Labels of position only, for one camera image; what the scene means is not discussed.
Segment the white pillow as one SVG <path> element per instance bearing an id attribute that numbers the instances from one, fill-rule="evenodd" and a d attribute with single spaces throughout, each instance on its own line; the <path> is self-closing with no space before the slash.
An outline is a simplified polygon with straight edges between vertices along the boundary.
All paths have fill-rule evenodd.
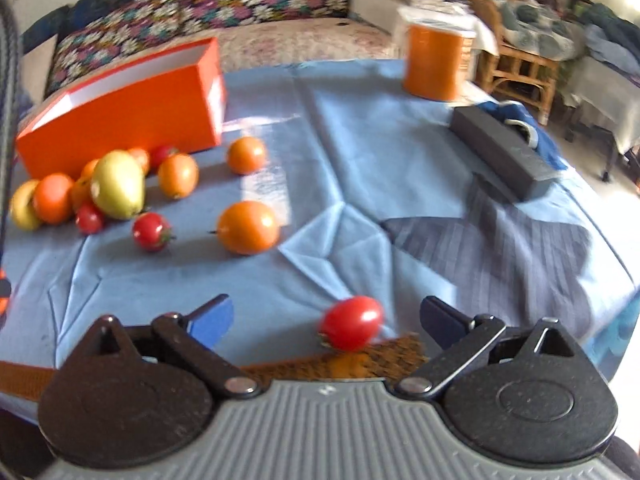
<path id="1" fill-rule="evenodd" d="M 57 41 L 58 36 L 53 35 L 23 56 L 22 83 L 35 105 L 44 99 Z"/>

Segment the quilted sofa bed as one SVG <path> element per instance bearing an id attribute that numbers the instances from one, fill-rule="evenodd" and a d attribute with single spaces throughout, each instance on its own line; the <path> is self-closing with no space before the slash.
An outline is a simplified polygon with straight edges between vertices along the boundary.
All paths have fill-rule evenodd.
<path id="1" fill-rule="evenodd" d="M 78 0 L 74 4 L 59 6 L 38 18 L 23 32 L 23 51 L 28 53 L 53 35 L 58 36 L 57 47 L 67 35 L 131 1 L 134 0 Z M 344 18 L 308 18 L 206 29 L 192 35 L 182 32 L 179 10 L 178 35 L 164 44 L 173 46 L 185 44 L 190 39 L 204 38 L 217 39 L 222 68 L 226 72 L 307 61 L 393 58 L 395 55 L 390 35 L 356 21 L 350 10 L 350 0 L 348 14 Z"/>

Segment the light blue tablecloth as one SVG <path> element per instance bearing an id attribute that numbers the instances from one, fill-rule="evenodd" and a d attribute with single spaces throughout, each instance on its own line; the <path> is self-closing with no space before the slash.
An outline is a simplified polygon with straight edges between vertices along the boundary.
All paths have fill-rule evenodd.
<path id="1" fill-rule="evenodd" d="M 141 250 L 127 222 L 94 235 L 72 224 L 9 228 L 13 286 L 1 322 L 6 361 L 58 367 L 93 321 L 144 325 L 220 294 L 234 321 L 218 346 L 245 365 L 313 354 L 322 313 L 345 298 L 385 310 L 381 334 L 420 330 L 423 298 L 511 325 L 551 316 L 606 376 L 639 315 L 639 255 L 573 169 L 520 203 L 449 130 L 451 110 L 408 96 L 393 61 L 313 62 L 230 74 L 228 115 L 268 145 L 262 194 L 288 211 L 275 248 L 235 257 L 214 235 L 242 182 L 224 150 L 198 154 L 195 192 L 148 205 L 175 240 Z"/>

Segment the dark grey rectangular box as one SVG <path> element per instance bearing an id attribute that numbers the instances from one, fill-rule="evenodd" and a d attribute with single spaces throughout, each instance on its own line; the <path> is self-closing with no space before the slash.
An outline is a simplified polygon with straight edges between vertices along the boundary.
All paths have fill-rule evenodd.
<path id="1" fill-rule="evenodd" d="M 559 180 L 559 171 L 518 133 L 477 106 L 455 107 L 449 129 L 521 202 L 541 198 Z"/>

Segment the orange cardboard box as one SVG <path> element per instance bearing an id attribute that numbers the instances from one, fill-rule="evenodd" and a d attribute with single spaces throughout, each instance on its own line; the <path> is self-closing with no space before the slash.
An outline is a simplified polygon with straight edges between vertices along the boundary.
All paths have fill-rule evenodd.
<path id="1" fill-rule="evenodd" d="M 221 144 L 225 108 L 218 42 L 206 38 L 71 84 L 26 124 L 16 149 L 29 177 L 76 178 L 87 162 L 114 150 L 213 148 Z"/>

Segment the yellow apple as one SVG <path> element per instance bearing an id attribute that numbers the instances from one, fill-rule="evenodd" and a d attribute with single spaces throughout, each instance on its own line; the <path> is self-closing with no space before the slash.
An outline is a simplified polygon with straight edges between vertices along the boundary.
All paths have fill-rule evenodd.
<path id="1" fill-rule="evenodd" d="M 10 201 L 11 219 L 23 231 L 35 231 L 41 226 L 41 220 L 32 203 L 38 183 L 37 179 L 24 182 L 14 192 Z"/>

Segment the orange cylindrical container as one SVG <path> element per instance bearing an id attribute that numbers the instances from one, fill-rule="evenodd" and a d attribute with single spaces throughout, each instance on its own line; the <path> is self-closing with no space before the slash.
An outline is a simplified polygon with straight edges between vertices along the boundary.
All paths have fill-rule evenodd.
<path id="1" fill-rule="evenodd" d="M 468 76 L 475 37 L 473 29 L 444 22 L 410 23 L 404 89 L 418 98 L 454 102 Z"/>

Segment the left floral cushion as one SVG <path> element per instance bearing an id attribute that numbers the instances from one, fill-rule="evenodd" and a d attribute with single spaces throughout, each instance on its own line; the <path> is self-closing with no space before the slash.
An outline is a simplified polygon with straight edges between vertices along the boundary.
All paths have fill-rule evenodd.
<path id="1" fill-rule="evenodd" d="M 131 1 L 58 43 L 46 96 L 108 63 L 164 44 L 178 31 L 178 0 Z"/>

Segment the small orange tangerine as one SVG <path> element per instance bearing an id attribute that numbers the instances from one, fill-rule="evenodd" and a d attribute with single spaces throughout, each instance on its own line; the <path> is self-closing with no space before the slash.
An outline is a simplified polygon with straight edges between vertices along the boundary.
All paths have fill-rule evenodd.
<path id="1" fill-rule="evenodd" d="M 150 171 L 150 154 L 143 148 L 130 148 L 129 155 L 139 164 L 143 174 L 146 176 Z"/>
<path id="2" fill-rule="evenodd" d="M 252 256 L 277 245 L 280 224 L 273 210 L 257 200 L 243 200 L 219 217 L 215 233 L 222 246 L 235 255 Z"/>
<path id="3" fill-rule="evenodd" d="M 157 171 L 162 193 L 171 200 L 181 200 L 192 194 L 198 185 L 200 168 L 188 154 L 173 154 L 167 157 Z"/>
<path id="4" fill-rule="evenodd" d="M 72 201 L 73 211 L 78 209 L 87 202 L 91 202 L 91 178 L 80 177 L 70 189 L 70 200 Z"/>
<path id="5" fill-rule="evenodd" d="M 256 136 L 241 136 L 233 141 L 227 151 L 227 165 L 240 176 L 254 174 L 265 167 L 268 151 L 265 143 Z"/>
<path id="6" fill-rule="evenodd" d="M 90 179 L 93 175 L 94 168 L 96 168 L 96 165 L 99 161 L 100 160 L 98 158 L 95 158 L 93 160 L 90 160 L 90 162 L 87 162 L 84 168 L 82 168 L 81 170 L 81 179 Z"/>

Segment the blue cloth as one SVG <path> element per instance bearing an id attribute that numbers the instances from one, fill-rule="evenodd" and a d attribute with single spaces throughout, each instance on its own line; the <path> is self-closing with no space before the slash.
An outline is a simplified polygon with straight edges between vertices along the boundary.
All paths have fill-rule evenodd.
<path id="1" fill-rule="evenodd" d="M 551 168 L 567 168 L 552 137 L 538 124 L 523 103 L 512 100 L 485 101 L 476 106 L 516 132 Z"/>

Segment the red cherry tomato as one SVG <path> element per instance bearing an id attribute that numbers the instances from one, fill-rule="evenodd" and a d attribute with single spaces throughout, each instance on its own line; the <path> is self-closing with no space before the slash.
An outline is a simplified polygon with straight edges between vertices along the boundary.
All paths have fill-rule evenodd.
<path id="1" fill-rule="evenodd" d="M 134 220 L 132 237 L 146 252 L 160 252 L 174 239 L 174 233 L 164 216 L 149 211 Z"/>
<path id="2" fill-rule="evenodd" d="M 168 157 L 178 153 L 178 150 L 172 145 L 161 145 L 158 148 L 153 148 L 149 152 L 149 166 L 150 173 L 155 174 L 160 169 L 160 165 L 168 159 Z"/>
<path id="3" fill-rule="evenodd" d="M 378 301 L 356 296 L 339 301 L 326 311 L 319 335 L 332 349 L 355 352 L 378 336 L 384 321 L 384 309 Z"/>
<path id="4" fill-rule="evenodd" d="M 101 232 L 105 226 L 102 211 L 91 202 L 82 204 L 76 212 L 75 224 L 77 229 L 85 235 Z"/>

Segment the yellow green pear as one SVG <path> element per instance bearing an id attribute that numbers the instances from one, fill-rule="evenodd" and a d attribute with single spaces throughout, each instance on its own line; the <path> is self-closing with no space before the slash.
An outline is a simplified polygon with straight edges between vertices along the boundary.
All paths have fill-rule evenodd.
<path id="1" fill-rule="evenodd" d="M 129 220 L 144 206 L 143 169 L 128 152 L 111 151 L 94 167 L 90 191 L 93 203 L 104 214 L 115 220 Z"/>

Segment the large orange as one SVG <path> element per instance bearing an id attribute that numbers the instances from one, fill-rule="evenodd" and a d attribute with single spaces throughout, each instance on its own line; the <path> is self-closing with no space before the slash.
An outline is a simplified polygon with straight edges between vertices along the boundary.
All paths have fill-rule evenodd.
<path id="1" fill-rule="evenodd" d="M 51 226 L 70 220 L 73 213 L 70 191 L 74 181 L 67 174 L 49 174 L 36 186 L 32 203 L 38 218 Z"/>

